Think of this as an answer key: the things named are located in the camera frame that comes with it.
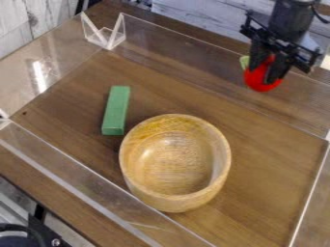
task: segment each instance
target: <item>wooden bowl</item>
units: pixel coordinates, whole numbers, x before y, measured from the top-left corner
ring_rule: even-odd
[[[155,209],[183,212],[219,192],[231,167],[221,132],[204,120],[168,114],[140,123],[120,147],[130,193]]]

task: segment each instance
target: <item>black cable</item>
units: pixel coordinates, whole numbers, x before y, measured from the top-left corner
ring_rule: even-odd
[[[314,5],[311,5],[311,10],[312,10],[315,17],[320,20],[320,22],[323,22],[324,24],[330,24],[330,20],[320,16],[316,9],[314,8]]]
[[[16,224],[0,223],[0,233],[1,232],[25,232],[25,233],[29,233],[36,238],[38,246],[46,247],[45,240],[41,237],[41,235],[34,230],[26,228],[25,226],[16,225]]]

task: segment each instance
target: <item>clear acrylic stand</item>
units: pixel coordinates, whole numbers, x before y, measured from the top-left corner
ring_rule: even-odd
[[[106,50],[112,50],[125,39],[125,22],[122,14],[118,14],[113,30],[102,27],[97,30],[85,13],[81,13],[84,34],[88,42]]]

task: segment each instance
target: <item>green block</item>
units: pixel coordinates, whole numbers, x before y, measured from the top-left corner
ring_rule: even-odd
[[[129,87],[113,86],[109,91],[101,124],[102,135],[124,135]]]

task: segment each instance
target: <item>bowl rim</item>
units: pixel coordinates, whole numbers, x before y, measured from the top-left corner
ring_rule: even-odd
[[[195,122],[199,122],[200,124],[205,124],[208,127],[211,127],[212,130],[216,132],[220,140],[221,140],[221,143],[224,145],[225,154],[227,154],[227,160],[224,162],[223,171],[219,174],[219,176],[216,177],[216,179],[213,180],[213,182],[205,188],[203,188],[201,190],[199,190],[196,192],[192,192],[192,193],[188,193],[188,194],[181,194],[181,195],[168,195],[168,194],[156,192],[152,189],[149,189],[148,187],[145,187],[145,185],[140,184],[134,179],[132,179],[128,176],[128,169],[126,169],[126,167],[124,165],[124,158],[122,158],[122,156],[124,156],[124,146],[125,146],[125,143],[128,141],[128,138],[129,138],[129,135],[132,134],[132,132],[143,124],[147,124],[148,122],[153,121],[155,119],[160,119],[160,118],[164,118],[164,117],[168,117],[168,116],[192,119]],[[232,163],[232,152],[231,152],[231,147],[229,147],[229,143],[228,143],[228,140],[227,140],[225,136],[223,135],[221,131],[208,121],[203,120],[199,117],[187,115],[187,114],[161,114],[161,115],[157,115],[157,116],[155,116],[152,118],[148,118],[147,120],[140,122],[129,130],[129,132],[128,132],[128,134],[126,134],[126,136],[125,136],[125,138],[124,138],[124,140],[121,142],[121,145],[120,145],[118,161],[120,161],[118,162],[120,163],[120,168],[121,168],[121,172],[122,172],[124,179],[125,179],[126,183],[130,183],[133,185],[133,187],[136,187],[144,194],[147,194],[147,195],[149,195],[152,197],[167,199],[167,200],[172,200],[172,201],[177,201],[177,200],[192,199],[192,198],[196,198],[196,197],[204,195],[213,187],[216,187],[219,184],[221,184],[221,182],[225,181],[227,175],[229,173],[231,163]]]

